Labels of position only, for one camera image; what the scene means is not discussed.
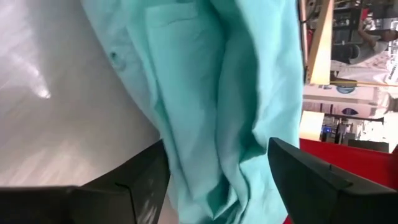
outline shirt button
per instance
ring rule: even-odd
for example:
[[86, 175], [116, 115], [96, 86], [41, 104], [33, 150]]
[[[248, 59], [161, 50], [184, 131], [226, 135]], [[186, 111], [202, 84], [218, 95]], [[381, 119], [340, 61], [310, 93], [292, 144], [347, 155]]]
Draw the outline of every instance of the shirt button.
[[123, 71], [126, 68], [126, 61], [116, 52], [109, 53], [109, 59], [115, 70]]

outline white floor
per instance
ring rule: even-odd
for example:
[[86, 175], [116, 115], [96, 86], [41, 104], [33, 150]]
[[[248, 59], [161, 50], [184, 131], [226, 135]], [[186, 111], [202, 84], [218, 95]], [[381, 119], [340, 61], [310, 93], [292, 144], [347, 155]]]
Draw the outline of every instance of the white floor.
[[81, 185], [158, 140], [79, 0], [0, 0], [0, 30], [0, 186]]

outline blue label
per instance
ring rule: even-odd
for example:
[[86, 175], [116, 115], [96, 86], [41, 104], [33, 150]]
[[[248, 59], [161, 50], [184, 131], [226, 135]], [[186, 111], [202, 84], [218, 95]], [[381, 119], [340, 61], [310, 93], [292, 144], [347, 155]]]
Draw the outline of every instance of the blue label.
[[341, 94], [349, 94], [354, 92], [355, 87], [343, 87], [343, 86], [338, 86], [336, 87], [336, 90], [341, 93]]
[[331, 133], [331, 128], [329, 128], [328, 126], [324, 126], [324, 127], [322, 128], [322, 132], [324, 132], [324, 133]]
[[357, 115], [358, 114], [358, 112], [352, 108], [345, 108], [341, 112], [345, 115]]

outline turquoise shirt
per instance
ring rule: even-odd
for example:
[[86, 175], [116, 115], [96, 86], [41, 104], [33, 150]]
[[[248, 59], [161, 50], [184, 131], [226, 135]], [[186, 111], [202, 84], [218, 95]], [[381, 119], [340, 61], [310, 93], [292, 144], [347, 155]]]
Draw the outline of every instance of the turquoise shirt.
[[124, 86], [156, 125], [180, 223], [282, 223], [270, 137], [299, 144], [293, 0], [85, 0]]

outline red surface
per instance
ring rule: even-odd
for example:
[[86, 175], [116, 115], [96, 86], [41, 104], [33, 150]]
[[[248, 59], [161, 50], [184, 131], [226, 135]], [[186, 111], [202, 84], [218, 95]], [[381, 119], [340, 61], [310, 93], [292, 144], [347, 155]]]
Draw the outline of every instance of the red surface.
[[[300, 148], [335, 166], [398, 189], [398, 154], [388, 154], [325, 142], [300, 140]], [[284, 224], [291, 224], [289, 218]]]
[[312, 37], [313, 37], [313, 30], [307, 30], [307, 45], [308, 45], [308, 50], [311, 50], [311, 45], [312, 45]]
[[362, 21], [367, 18], [368, 13], [369, 13], [369, 9], [362, 9], [362, 13], [361, 13], [361, 20]]

